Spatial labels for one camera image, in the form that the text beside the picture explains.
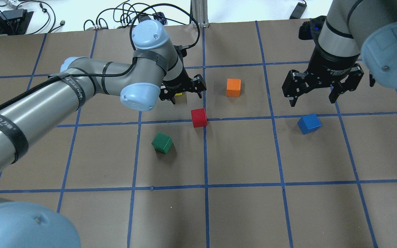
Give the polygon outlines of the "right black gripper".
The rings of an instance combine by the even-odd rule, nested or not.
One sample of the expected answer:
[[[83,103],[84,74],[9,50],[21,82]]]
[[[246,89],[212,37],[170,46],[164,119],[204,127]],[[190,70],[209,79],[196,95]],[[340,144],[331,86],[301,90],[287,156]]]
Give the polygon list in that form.
[[[283,95],[295,107],[303,94],[314,89],[333,87],[329,101],[334,104],[341,94],[353,92],[359,86],[364,71],[357,63],[358,55],[339,57],[316,45],[304,72],[290,70],[282,84]]]

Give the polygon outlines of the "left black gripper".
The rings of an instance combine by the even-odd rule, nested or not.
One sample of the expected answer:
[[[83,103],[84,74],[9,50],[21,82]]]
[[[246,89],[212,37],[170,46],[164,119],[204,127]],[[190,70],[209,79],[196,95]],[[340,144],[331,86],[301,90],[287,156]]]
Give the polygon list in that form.
[[[162,85],[164,89],[161,89],[160,100],[170,101],[173,105],[175,105],[176,93],[191,92],[203,99],[203,93],[207,90],[203,76],[197,74],[191,79],[186,69],[182,69],[180,74],[173,80],[164,80]]]

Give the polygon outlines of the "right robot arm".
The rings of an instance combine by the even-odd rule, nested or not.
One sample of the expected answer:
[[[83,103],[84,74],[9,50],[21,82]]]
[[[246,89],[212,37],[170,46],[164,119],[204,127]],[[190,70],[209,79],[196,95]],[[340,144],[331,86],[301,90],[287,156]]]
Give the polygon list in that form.
[[[305,21],[300,40],[315,44],[307,69],[290,70],[282,84],[291,107],[314,89],[331,88],[329,101],[355,91],[369,70],[369,85],[397,89],[397,0],[334,0],[326,16]]]

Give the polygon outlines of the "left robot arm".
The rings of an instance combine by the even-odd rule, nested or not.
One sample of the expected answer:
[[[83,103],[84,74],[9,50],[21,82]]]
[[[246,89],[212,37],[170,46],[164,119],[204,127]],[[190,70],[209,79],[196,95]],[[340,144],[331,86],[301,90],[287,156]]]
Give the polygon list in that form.
[[[126,107],[152,110],[158,99],[175,103],[178,93],[199,97],[201,75],[189,77],[183,58],[163,25],[146,19],[131,30],[132,64],[86,57],[68,58],[60,72],[0,105],[0,172],[16,163],[33,144],[96,94],[118,96]],[[0,248],[80,248],[68,218],[47,207],[0,198]]]

